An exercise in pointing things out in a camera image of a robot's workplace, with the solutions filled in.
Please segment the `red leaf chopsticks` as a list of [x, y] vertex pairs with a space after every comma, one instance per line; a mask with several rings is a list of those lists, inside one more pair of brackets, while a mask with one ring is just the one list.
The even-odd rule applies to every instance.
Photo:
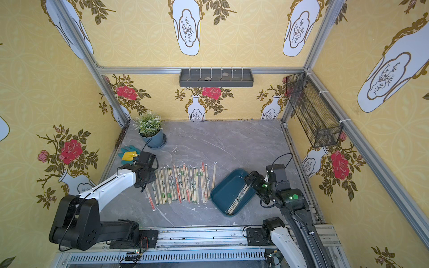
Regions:
[[153, 201], [153, 199], [152, 199], [152, 196], [151, 196], [151, 193], [150, 193], [150, 191], [149, 191], [148, 186], [146, 186], [146, 188], [145, 188], [145, 193], [146, 193], [147, 198], [148, 198], [148, 200], [149, 200], [149, 203], [150, 203], [150, 206], [151, 206], [152, 211], [156, 211], [156, 206], [155, 206], [155, 203], [154, 203], [154, 201]]

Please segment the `green text chopsticks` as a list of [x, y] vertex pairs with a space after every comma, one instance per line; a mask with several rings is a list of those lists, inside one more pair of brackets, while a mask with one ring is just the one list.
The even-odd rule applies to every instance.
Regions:
[[163, 181], [162, 181], [162, 174], [161, 174], [161, 170], [158, 169], [156, 171], [156, 176], [157, 176], [157, 183], [158, 183], [158, 194], [160, 197], [160, 203], [161, 204], [165, 204], [166, 203], [166, 198], [165, 198], [165, 191], [164, 191], [164, 185], [163, 185]]

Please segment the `red striped chopsticks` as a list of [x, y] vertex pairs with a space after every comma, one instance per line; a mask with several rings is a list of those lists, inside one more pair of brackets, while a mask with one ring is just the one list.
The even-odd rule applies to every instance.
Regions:
[[177, 168], [176, 168], [175, 164], [173, 165], [173, 176], [175, 179], [177, 199], [178, 199], [179, 203], [182, 203], [181, 188], [180, 188], [180, 183], [179, 183], [178, 174], [177, 174]]

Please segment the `green label chopsticks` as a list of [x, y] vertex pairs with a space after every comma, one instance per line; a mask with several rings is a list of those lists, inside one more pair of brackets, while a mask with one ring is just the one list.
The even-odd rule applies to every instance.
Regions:
[[187, 200], [187, 194], [186, 194], [186, 189], [185, 189], [185, 186], [184, 186], [184, 180], [183, 180], [182, 170], [181, 170], [180, 166], [177, 167], [177, 172], [178, 172], [179, 186], [181, 188], [181, 196], [182, 196], [182, 199], [184, 201], [186, 201]]

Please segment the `green tip chopsticks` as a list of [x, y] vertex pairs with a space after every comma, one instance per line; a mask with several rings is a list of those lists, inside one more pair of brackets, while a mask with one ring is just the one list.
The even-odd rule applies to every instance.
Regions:
[[188, 175], [189, 175], [189, 189], [191, 194], [191, 201], [195, 203], [195, 194], [194, 194], [194, 175], [193, 168], [191, 166], [188, 167]]

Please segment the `green top panda chopsticks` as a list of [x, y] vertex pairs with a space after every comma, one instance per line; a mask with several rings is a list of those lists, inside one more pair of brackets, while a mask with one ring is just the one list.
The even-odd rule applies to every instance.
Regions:
[[203, 171], [202, 171], [202, 168], [200, 167], [198, 169], [198, 182], [199, 182], [199, 190], [200, 190], [200, 200], [201, 200], [201, 203], [205, 203], [203, 179], [204, 179], [204, 177], [203, 177]]

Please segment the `teal plastic storage box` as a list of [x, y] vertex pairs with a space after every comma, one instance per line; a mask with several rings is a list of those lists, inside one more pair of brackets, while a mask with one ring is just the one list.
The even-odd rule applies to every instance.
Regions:
[[235, 169], [212, 190], [211, 201], [215, 207], [226, 217], [234, 217], [236, 214], [238, 214], [256, 194], [256, 191], [250, 187], [249, 191], [244, 195], [234, 213], [232, 215], [228, 215], [226, 213], [234, 199], [238, 196], [239, 192], [246, 184], [245, 178], [248, 175], [249, 173], [244, 169]]

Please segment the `plain chopsticks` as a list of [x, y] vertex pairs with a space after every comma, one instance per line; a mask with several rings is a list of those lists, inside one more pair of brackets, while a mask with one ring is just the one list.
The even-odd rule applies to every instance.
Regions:
[[213, 167], [213, 175], [212, 175], [212, 186], [211, 189], [213, 190], [214, 187], [216, 186], [216, 171], [217, 171], [217, 162], [214, 162], [214, 167]]

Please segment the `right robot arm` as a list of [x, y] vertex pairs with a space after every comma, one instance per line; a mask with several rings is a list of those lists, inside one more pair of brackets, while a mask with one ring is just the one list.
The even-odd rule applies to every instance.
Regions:
[[266, 241], [280, 250], [291, 268], [333, 268], [312, 219], [309, 205], [298, 188], [291, 188], [284, 175], [269, 172], [265, 179], [256, 171], [245, 177], [262, 202], [273, 202], [285, 218], [268, 218], [263, 221], [262, 234]]

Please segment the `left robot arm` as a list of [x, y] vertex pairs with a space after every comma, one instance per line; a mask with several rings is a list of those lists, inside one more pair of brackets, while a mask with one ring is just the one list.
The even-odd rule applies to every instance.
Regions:
[[151, 156], [125, 164], [101, 184], [79, 195], [61, 199], [49, 233], [49, 241], [59, 247], [86, 251], [100, 242], [120, 241], [139, 246], [139, 224], [131, 220], [101, 221], [105, 206], [130, 187], [141, 188], [156, 180], [158, 160]]

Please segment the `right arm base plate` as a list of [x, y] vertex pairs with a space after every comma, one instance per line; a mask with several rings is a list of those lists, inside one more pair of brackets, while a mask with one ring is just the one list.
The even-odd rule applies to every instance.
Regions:
[[262, 228], [245, 226], [242, 229], [242, 235], [247, 239], [248, 246], [271, 246], [263, 234]]

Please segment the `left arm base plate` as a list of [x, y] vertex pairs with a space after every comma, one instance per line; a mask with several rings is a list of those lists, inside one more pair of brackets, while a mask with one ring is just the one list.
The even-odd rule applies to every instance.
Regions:
[[110, 249], [154, 249], [158, 241], [159, 231], [155, 229], [140, 230], [136, 238], [130, 241], [111, 241]]

